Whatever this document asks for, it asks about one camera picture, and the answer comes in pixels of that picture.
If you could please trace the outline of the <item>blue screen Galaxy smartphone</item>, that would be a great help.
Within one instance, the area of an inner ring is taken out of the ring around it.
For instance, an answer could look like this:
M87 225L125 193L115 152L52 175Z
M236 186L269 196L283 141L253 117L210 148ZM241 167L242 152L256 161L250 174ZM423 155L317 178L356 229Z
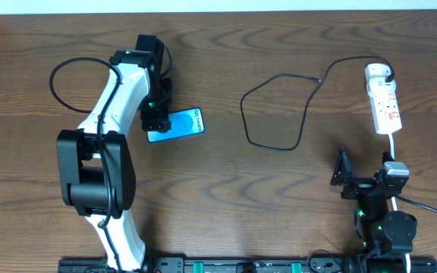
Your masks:
M171 129L165 133L150 131L147 133L150 143L176 140L205 132L201 108L190 108L169 115Z

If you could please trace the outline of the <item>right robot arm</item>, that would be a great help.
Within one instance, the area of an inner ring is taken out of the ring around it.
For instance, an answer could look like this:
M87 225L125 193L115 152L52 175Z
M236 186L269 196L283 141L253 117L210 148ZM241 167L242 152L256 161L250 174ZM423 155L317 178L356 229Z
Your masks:
M403 162L396 162L387 151L382 168L372 177L355 177L345 149L338 151L330 184L342 186L342 199L355 199L354 226L364 242L364 250L344 260L344 272L408 272L406 255L413 251L417 219L400 210L388 208L409 179Z

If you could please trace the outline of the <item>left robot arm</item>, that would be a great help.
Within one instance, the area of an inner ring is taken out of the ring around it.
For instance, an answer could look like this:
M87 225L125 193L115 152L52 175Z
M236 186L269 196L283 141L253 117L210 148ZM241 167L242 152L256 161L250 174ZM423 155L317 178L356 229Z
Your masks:
M157 36L140 34L134 49L104 62L109 78L102 95L75 130L56 140L61 195L96 230L107 256L62 259L59 272L154 272L130 211L137 179L127 144L136 116L145 132L171 129L172 81L162 60L169 53Z

